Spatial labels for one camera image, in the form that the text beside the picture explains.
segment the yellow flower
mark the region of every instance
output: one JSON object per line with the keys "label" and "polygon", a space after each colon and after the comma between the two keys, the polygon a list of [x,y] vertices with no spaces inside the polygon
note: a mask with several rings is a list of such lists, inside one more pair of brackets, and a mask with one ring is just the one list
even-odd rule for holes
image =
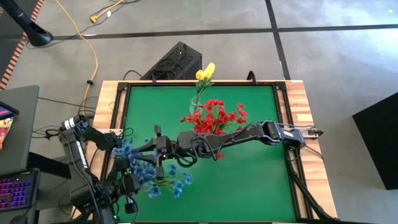
{"label": "yellow flower", "polygon": [[214,65],[213,62],[210,62],[210,64],[207,65],[207,68],[205,69],[204,77],[205,78],[210,78],[211,75],[214,73],[215,67],[216,67],[216,65]]}
{"label": "yellow flower", "polygon": [[205,74],[203,73],[202,70],[199,70],[197,72],[197,80],[202,81],[205,78]]}

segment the gray concrete floor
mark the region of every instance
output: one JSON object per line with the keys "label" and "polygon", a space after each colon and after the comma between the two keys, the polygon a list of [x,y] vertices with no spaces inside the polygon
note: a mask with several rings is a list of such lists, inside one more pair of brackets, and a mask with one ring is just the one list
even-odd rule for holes
{"label": "gray concrete floor", "polygon": [[[80,29],[107,0],[60,1]],[[398,24],[398,2],[275,1],[279,27]],[[37,22],[54,35],[73,35],[72,24],[54,1],[45,1]],[[142,0],[113,14],[87,34],[157,32],[193,29],[270,28],[263,0]],[[395,223],[398,191],[383,189],[377,170],[351,116],[398,91],[398,30],[281,33],[292,79],[304,80],[320,138],[331,192],[342,220]],[[216,78],[283,79],[271,33],[91,40],[99,71],[90,96],[103,80],[119,80],[127,70],[145,73],[178,41],[216,64]],[[94,61],[82,40],[46,49],[25,49],[7,88],[37,84],[40,96],[79,104]],[[129,79],[138,77],[131,74]],[[96,100],[88,103],[96,106]],[[39,100],[35,128],[59,124],[77,113],[74,106]],[[63,154],[58,140],[34,139],[31,151],[48,157]],[[59,209],[42,212],[40,223],[67,219]]]}

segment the green mat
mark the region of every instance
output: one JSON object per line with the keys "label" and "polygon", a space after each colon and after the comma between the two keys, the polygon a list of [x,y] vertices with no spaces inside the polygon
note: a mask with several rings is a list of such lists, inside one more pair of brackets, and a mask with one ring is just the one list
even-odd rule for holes
{"label": "green mat", "polygon": [[[154,125],[162,134],[176,140],[181,131],[192,128],[180,123],[189,114],[194,87],[133,87],[129,99],[126,125],[134,128],[134,147],[154,137]],[[201,99],[222,100],[227,112],[236,104],[245,105],[249,123],[277,121],[272,88],[269,86],[213,86]],[[157,199],[141,190],[135,199],[139,206],[138,222],[268,222],[295,220],[292,194],[282,145],[265,146],[259,141],[246,142],[223,149],[224,159],[200,159],[186,169],[193,184],[186,185],[179,198],[162,190]],[[164,162],[165,172],[175,160]],[[126,199],[119,200],[119,217],[131,222],[135,214],[126,214]]]}

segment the rgb keyboard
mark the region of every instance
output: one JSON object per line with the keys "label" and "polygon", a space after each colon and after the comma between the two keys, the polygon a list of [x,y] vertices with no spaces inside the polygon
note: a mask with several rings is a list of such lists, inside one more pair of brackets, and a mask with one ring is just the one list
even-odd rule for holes
{"label": "rgb keyboard", "polygon": [[29,208],[35,185],[35,174],[0,177],[0,212]]}

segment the wooden table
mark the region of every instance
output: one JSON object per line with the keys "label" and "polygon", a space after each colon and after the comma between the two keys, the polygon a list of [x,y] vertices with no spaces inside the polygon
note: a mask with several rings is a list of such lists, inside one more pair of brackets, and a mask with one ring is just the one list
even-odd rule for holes
{"label": "wooden table", "polygon": [[[98,129],[109,129],[111,124],[112,113],[114,109],[114,100],[116,97],[116,90],[119,82],[136,82],[136,83],[150,83],[150,80],[139,81],[104,81],[99,94],[96,113],[93,121],[93,127]],[[190,80],[165,80],[158,82],[192,82]],[[250,80],[215,80],[215,82],[251,82]],[[307,100],[303,81],[280,81],[280,80],[261,80],[257,82],[285,82],[287,87],[287,94],[289,98],[290,110],[292,113],[295,125],[313,125],[310,107]],[[121,114],[124,105],[124,95],[121,95],[118,110],[118,117],[116,120],[116,128],[121,127]],[[279,94],[279,102],[282,110],[282,119],[287,123],[287,113],[283,101],[282,94]],[[318,140],[306,139],[306,143],[311,148],[320,152]],[[89,142],[87,147],[86,156],[88,162],[91,162],[96,146],[94,143]],[[323,207],[323,209],[331,216],[337,217],[333,198],[331,196],[328,177],[326,176],[325,165],[323,161],[314,153],[308,150],[301,150],[302,164],[305,173],[307,187],[316,201]],[[103,164],[104,151],[98,151],[95,155],[91,171],[94,175],[99,177],[101,175],[101,168]],[[297,189],[297,198],[302,218],[307,217],[305,205],[301,192]]]}

